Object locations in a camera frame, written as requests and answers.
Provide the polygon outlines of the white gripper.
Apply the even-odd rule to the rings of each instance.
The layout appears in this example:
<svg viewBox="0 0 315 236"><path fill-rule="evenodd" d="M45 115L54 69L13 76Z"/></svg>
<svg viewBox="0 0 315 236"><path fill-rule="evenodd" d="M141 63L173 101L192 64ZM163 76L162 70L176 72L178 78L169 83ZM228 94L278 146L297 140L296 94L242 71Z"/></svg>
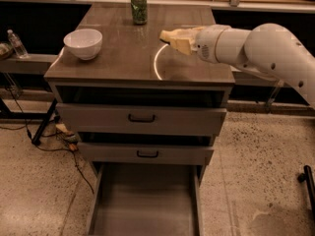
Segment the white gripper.
<svg viewBox="0 0 315 236"><path fill-rule="evenodd" d="M178 29L177 38L170 41L170 46L185 55L192 55L196 52L197 46L197 54L201 60L216 64L218 63L216 57L217 43L221 34L228 29L229 26L225 25Z"/></svg>

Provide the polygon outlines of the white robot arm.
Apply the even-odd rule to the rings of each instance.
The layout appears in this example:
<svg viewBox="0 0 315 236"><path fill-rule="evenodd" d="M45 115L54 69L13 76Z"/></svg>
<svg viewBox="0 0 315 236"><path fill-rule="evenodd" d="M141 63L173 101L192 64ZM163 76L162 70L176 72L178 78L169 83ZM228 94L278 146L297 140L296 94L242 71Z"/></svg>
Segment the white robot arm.
<svg viewBox="0 0 315 236"><path fill-rule="evenodd" d="M315 58L286 28L263 24L252 30L212 25L164 32L179 52L223 63L266 80L282 81L315 107Z"/></svg>

